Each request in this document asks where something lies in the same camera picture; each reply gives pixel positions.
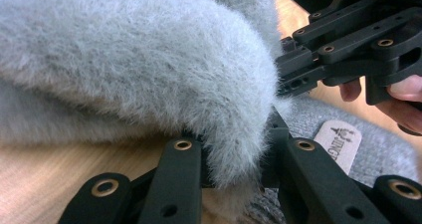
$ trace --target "gray fur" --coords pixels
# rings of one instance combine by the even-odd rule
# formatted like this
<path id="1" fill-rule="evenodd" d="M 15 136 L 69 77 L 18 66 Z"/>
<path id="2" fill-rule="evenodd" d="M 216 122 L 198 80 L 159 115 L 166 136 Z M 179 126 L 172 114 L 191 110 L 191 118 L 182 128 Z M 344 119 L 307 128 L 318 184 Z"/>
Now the gray fur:
<path id="1" fill-rule="evenodd" d="M 234 217 L 255 191 L 280 102 L 280 44 L 273 0 L 216 1 L 0 0 L 2 143 L 187 127 L 205 133 L 212 178 L 230 200 L 214 210 Z"/>

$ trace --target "wooden table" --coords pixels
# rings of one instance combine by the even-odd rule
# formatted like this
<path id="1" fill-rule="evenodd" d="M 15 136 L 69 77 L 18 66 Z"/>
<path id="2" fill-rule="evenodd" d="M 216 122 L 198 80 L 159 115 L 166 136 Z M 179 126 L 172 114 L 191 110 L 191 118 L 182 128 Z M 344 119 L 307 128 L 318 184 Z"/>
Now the wooden table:
<path id="1" fill-rule="evenodd" d="M 285 35 L 307 23 L 308 14 L 290 0 L 277 0 Z M 341 101 L 338 88 L 318 87 L 312 96 L 342 107 L 396 131 L 422 153 L 421 137 L 395 128 L 388 117 L 369 108 L 363 96 L 355 103 Z M 152 169 L 169 137 L 154 136 L 122 144 L 0 147 L 0 223 L 56 223 L 79 188 L 103 172 L 118 172 L 133 179 Z M 204 223 L 222 223 L 204 213 Z"/>

